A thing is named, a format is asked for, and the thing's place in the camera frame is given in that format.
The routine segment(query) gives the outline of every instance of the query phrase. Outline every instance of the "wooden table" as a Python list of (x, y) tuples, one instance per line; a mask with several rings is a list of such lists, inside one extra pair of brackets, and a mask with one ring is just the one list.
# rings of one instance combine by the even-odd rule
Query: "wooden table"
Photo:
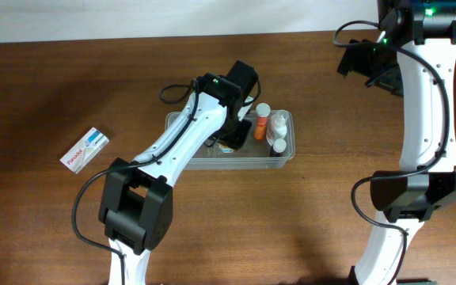
[[(349, 32), (361, 39), (374, 32)], [(345, 277), (371, 226), (351, 186), (397, 169), (402, 99), (336, 73), (331, 32), (0, 44), (0, 285), (106, 284), (110, 256), (71, 229), (74, 197), (113, 159), (131, 160), (162, 132), (161, 87), (236, 59), (254, 65), (260, 101), (294, 116), (296, 155), (283, 169), (185, 171), (174, 218), (150, 258), (148, 283), (277, 284)], [(456, 119), (456, 75), (455, 75)], [(59, 162), (89, 127), (111, 142), (78, 175)], [(97, 221), (102, 182), (86, 194), (80, 230), (108, 243)], [(367, 188), (361, 207), (372, 212)], [(456, 284), (456, 203), (412, 241), (405, 278)]]

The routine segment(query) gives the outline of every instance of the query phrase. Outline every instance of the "bottle cap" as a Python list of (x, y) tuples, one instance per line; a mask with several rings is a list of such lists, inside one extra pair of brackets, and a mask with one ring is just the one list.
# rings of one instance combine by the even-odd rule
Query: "bottle cap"
[(284, 125), (286, 125), (286, 121), (288, 120), (288, 118), (289, 118), (288, 112), (286, 112), (284, 110), (277, 111), (277, 113), (275, 114), (275, 118), (274, 118), (275, 126), (283, 127)]
[(284, 139), (276, 139), (272, 148), (278, 154), (282, 153), (286, 149), (286, 141)]
[(267, 117), (270, 114), (270, 106), (267, 103), (259, 103), (256, 107), (256, 114), (260, 117)]

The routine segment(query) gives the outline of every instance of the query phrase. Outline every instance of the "green light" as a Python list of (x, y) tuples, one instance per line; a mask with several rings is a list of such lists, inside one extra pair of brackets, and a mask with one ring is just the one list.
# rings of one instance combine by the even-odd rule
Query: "green light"
[(425, 9), (425, 15), (432, 17), (434, 15), (434, 10), (433, 9)]

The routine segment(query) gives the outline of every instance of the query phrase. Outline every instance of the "item in bin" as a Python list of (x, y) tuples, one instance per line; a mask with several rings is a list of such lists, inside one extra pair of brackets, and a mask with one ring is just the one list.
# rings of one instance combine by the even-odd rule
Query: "item in bin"
[(267, 127), (267, 118), (270, 114), (270, 106), (266, 103), (259, 103), (256, 107), (256, 129), (254, 130), (254, 138), (262, 139), (265, 136), (265, 128)]
[(274, 142), (274, 145), (270, 149), (269, 157), (271, 157), (271, 158), (282, 157), (284, 154), (284, 151), (286, 149), (286, 146), (287, 146), (287, 144), (284, 139), (276, 139)]
[(218, 142), (218, 146), (219, 146), (219, 149), (221, 150), (221, 152), (223, 152), (224, 154), (231, 154), (234, 152), (233, 149), (221, 144), (220, 142)]
[(289, 119), (287, 111), (279, 110), (276, 114), (270, 117), (267, 127), (267, 141), (273, 146), (277, 139), (284, 139), (287, 133), (286, 122)]

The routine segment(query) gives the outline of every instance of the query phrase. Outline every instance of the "white box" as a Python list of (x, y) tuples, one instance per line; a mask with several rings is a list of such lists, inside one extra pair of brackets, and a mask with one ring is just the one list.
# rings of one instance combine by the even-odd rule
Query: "white box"
[(108, 138), (91, 128), (60, 161), (71, 171), (79, 173), (108, 143)]

